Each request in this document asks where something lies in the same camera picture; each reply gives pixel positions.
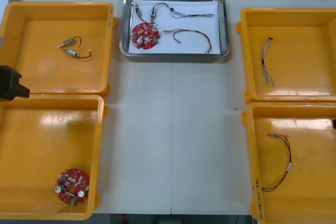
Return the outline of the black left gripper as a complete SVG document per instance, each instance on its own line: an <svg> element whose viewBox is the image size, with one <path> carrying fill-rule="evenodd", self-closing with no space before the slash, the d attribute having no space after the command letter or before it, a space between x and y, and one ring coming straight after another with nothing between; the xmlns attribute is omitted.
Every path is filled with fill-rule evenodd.
<svg viewBox="0 0 336 224"><path fill-rule="evenodd" d="M15 69L1 65L1 101L11 101L16 97L29 98L30 90L19 83L21 77Z"/></svg>

